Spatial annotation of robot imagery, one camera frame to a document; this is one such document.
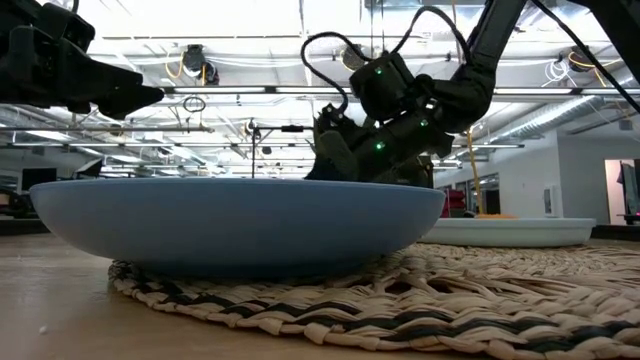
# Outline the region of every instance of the black cable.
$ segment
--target black cable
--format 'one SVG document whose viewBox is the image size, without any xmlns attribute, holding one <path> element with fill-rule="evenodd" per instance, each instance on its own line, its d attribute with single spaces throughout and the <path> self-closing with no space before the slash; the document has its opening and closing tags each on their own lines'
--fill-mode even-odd
<svg viewBox="0 0 640 360">
<path fill-rule="evenodd" d="M 373 15 L 374 15 L 374 10 L 375 10 L 375 6 L 376 4 L 374 3 L 374 0 L 369 0 L 369 5 L 371 5 L 371 9 L 369 10 L 369 15 L 370 15 L 370 21 L 369 21 L 369 27 L 371 28 L 370 33 L 371 33 L 371 57 L 373 57 Z"/>
<path fill-rule="evenodd" d="M 191 95 L 184 99 L 182 107 L 192 114 L 203 112 L 207 107 L 207 103 L 199 96 Z"/>
<path fill-rule="evenodd" d="M 451 32 L 453 32 L 453 36 L 455 36 L 456 41 L 458 41 L 458 44 L 460 44 L 460 47 L 462 48 L 464 59 L 468 64 L 471 63 L 471 49 L 469 49 L 469 44 L 467 44 L 464 36 L 462 36 L 460 31 L 458 30 L 456 24 L 453 23 L 453 20 L 451 20 L 444 11 L 435 6 L 423 6 L 416 12 L 416 14 L 413 16 L 413 20 L 411 20 L 411 26 L 409 26 L 407 32 L 404 34 L 404 36 L 402 36 L 402 39 L 400 40 L 398 45 L 396 45 L 396 47 L 391 50 L 391 53 L 397 53 L 398 51 L 400 51 L 400 49 L 404 46 L 404 43 L 409 39 L 409 36 L 411 36 L 413 26 L 420 18 L 420 15 L 424 14 L 425 12 L 430 12 L 438 15 L 438 17 L 440 17 L 442 20 L 444 20 L 444 22 L 447 23 L 447 25 L 449 25 L 449 28 L 451 28 Z"/>
<path fill-rule="evenodd" d="M 315 41 L 317 39 L 326 38 L 326 37 L 337 37 L 338 39 L 344 41 L 344 43 L 347 44 L 347 46 L 349 46 L 351 48 L 351 50 L 353 50 L 353 52 L 356 54 L 356 56 L 358 56 L 360 59 L 362 59 L 362 60 L 364 60 L 366 62 L 372 61 L 373 59 L 365 56 L 362 53 L 362 50 L 360 50 L 359 47 L 357 47 L 349 39 L 347 39 L 346 36 L 344 36 L 342 34 L 339 34 L 337 32 L 334 32 L 334 31 L 325 31 L 325 32 L 321 32 L 321 33 L 309 36 L 309 38 L 302 44 L 302 48 L 300 48 L 300 58 L 302 59 L 302 63 L 315 76 L 317 76 L 320 79 L 324 80 L 327 84 L 333 86 L 334 88 L 336 88 L 336 90 L 338 90 L 338 92 L 342 96 L 342 104 L 338 108 L 338 111 L 340 111 L 342 113 L 347 109 L 347 106 L 349 105 L 349 97 L 347 96 L 347 93 L 344 91 L 342 86 L 338 85 L 338 83 L 336 83 L 335 81 L 331 80 L 328 76 L 326 76 L 323 73 L 321 73 L 320 71 L 318 71 L 307 60 L 307 54 L 306 54 L 307 46 L 309 46 L 309 44 L 311 42 L 313 42 L 313 41 Z"/>
<path fill-rule="evenodd" d="M 609 80 L 611 85 L 613 85 L 613 87 L 616 88 L 616 90 L 618 90 L 620 95 L 622 95 L 622 97 L 629 103 L 629 105 L 631 105 L 631 107 L 635 111 L 640 113 L 640 105 L 638 105 L 638 103 L 636 103 L 635 100 L 633 100 L 633 98 L 629 95 L 629 93 L 627 93 L 627 91 L 622 87 L 622 85 L 620 85 L 620 83 L 616 80 L 616 78 L 614 78 L 607 71 L 607 69 L 605 69 L 605 67 L 602 66 L 602 64 L 600 64 L 600 61 L 598 61 L 598 59 L 591 53 L 589 48 L 582 42 L 582 40 L 580 40 L 580 38 L 578 38 L 578 36 L 565 23 L 563 23 L 562 20 L 560 20 L 560 18 L 558 18 L 551 10 L 549 10 L 549 8 L 547 8 L 544 4 L 542 4 L 540 0 L 531 0 L 531 2 L 533 2 L 538 8 L 540 8 L 540 10 L 543 13 L 545 13 L 545 15 L 547 15 L 553 21 L 555 21 L 558 24 L 558 26 L 564 32 L 566 32 L 567 35 L 569 35 L 571 40 L 573 40 L 573 42 L 575 42 L 576 45 L 578 45 L 578 48 L 580 48 L 582 53 L 589 59 L 589 61 L 591 61 L 591 63 L 596 67 L 596 69 L 598 69 L 598 71 L 600 71 L 600 73 L 604 75 L 604 77 L 607 78 L 607 80 Z"/>
<path fill-rule="evenodd" d="M 384 44 L 384 0 L 380 2 L 380 22 L 382 23 L 382 52 L 384 52 L 385 44 Z"/>
</svg>

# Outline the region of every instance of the table surface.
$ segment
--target table surface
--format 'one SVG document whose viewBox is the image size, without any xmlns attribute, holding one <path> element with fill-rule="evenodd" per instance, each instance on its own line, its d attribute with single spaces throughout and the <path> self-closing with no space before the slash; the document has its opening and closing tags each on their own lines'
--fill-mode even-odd
<svg viewBox="0 0 640 360">
<path fill-rule="evenodd" d="M 640 243 L 606 241 L 640 249 Z M 416 352 L 317 346 L 301 338 L 233 330 L 164 314 L 117 293 L 110 260 L 51 235 L 0 238 L 0 353 L 3 359 L 424 359 Z M 429 359 L 460 359 L 430 354 Z"/>
</svg>

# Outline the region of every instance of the gray wall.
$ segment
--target gray wall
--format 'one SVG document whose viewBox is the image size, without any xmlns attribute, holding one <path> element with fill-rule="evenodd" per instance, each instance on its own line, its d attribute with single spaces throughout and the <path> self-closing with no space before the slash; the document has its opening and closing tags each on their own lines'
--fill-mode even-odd
<svg viewBox="0 0 640 360">
<path fill-rule="evenodd" d="M 64 153 L 56 148 L 45 148 L 44 156 L 35 155 L 31 150 L 0 150 L 0 174 L 14 175 L 20 183 L 24 168 L 55 167 L 58 176 L 69 177 L 91 159 L 87 155 Z"/>
<path fill-rule="evenodd" d="M 631 138 L 559 137 L 562 203 L 565 217 L 609 223 L 605 160 L 640 159 L 640 143 Z"/>
<path fill-rule="evenodd" d="M 496 151 L 488 163 L 478 163 L 478 175 L 497 173 L 500 177 L 500 208 L 503 214 L 522 218 L 544 217 L 544 189 L 555 186 L 559 195 L 560 163 L 555 131 L 544 139 L 524 141 L 524 149 Z M 469 164 L 462 170 L 436 174 L 436 187 L 473 179 Z M 557 216 L 562 216 L 562 201 L 556 201 Z"/>
</svg>

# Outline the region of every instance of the yellow cable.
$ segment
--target yellow cable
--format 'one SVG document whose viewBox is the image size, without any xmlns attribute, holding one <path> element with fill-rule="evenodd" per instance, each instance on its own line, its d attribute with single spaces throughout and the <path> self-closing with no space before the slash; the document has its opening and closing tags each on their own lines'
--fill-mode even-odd
<svg viewBox="0 0 640 360">
<path fill-rule="evenodd" d="M 451 0 L 451 10 L 453 11 L 453 23 L 457 24 L 458 14 L 456 11 L 456 0 Z M 462 53 L 460 51 L 460 44 L 457 44 L 456 50 L 458 52 L 458 61 L 462 65 Z M 480 179 L 478 178 L 478 169 L 476 167 L 476 157 L 473 153 L 473 139 L 471 138 L 471 128 L 467 130 L 467 147 L 469 149 L 469 156 L 471 156 L 471 169 L 473 169 L 473 183 L 476 187 L 476 203 L 478 203 L 478 209 L 480 215 L 484 214 L 484 204 L 482 203 L 482 192 L 480 191 Z"/>
<path fill-rule="evenodd" d="M 169 70 L 169 63 L 168 62 L 164 64 L 164 69 L 167 71 L 167 75 L 169 75 L 170 77 L 172 77 L 174 79 L 177 79 L 177 78 L 180 77 L 180 75 L 182 75 L 182 65 L 183 65 L 182 59 L 184 59 L 184 51 L 182 53 L 180 53 L 180 68 L 178 69 L 178 74 L 174 74 L 174 73 L 171 72 L 171 70 Z"/>
<path fill-rule="evenodd" d="M 607 87 L 607 84 L 604 82 L 602 75 L 600 75 L 600 71 L 598 71 L 598 69 L 595 69 L 594 72 L 596 73 L 596 77 L 598 78 L 598 81 L 600 81 L 600 85 L 602 85 L 602 87 Z"/>
<path fill-rule="evenodd" d="M 476 187 L 476 203 L 478 203 L 478 211 L 480 215 L 484 215 L 484 204 L 482 203 L 482 191 L 480 190 L 480 179 L 478 178 L 478 169 L 476 168 L 476 157 L 473 153 L 473 139 L 471 138 L 471 128 L 467 131 L 467 146 L 469 156 L 471 156 L 471 169 L 473 170 L 473 183 Z"/>
<path fill-rule="evenodd" d="M 574 54 L 575 54 L 575 52 L 571 52 L 571 53 L 569 53 L 569 56 L 567 56 L 567 58 L 569 59 L 569 61 L 571 61 L 572 63 L 574 63 L 574 64 L 576 64 L 576 65 L 580 65 L 580 66 L 582 66 L 582 67 L 590 68 L 590 69 L 591 69 L 591 68 L 596 67 L 596 66 L 595 66 L 595 65 L 593 65 L 593 64 L 585 64 L 585 63 L 582 63 L 582 62 L 579 62 L 579 61 L 574 60 L 574 59 L 573 59 L 573 57 L 572 57 Z M 615 63 L 617 63 L 617 62 L 620 62 L 620 61 L 622 61 L 622 59 L 616 59 L 616 60 L 610 61 L 610 62 L 608 62 L 608 63 L 606 63 L 606 64 L 604 64 L 604 65 L 602 65 L 602 66 L 609 66 L 609 65 L 613 65 L 613 64 L 615 64 Z"/>
</svg>

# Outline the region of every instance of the woven placemat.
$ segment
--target woven placemat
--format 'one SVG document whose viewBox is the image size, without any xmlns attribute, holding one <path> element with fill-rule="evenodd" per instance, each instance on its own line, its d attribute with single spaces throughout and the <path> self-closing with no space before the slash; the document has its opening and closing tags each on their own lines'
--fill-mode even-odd
<svg viewBox="0 0 640 360">
<path fill-rule="evenodd" d="M 640 358 L 640 252 L 416 244 L 343 278 L 174 278 L 115 261 L 118 291 L 166 312 L 367 350 L 499 359 Z"/>
</svg>

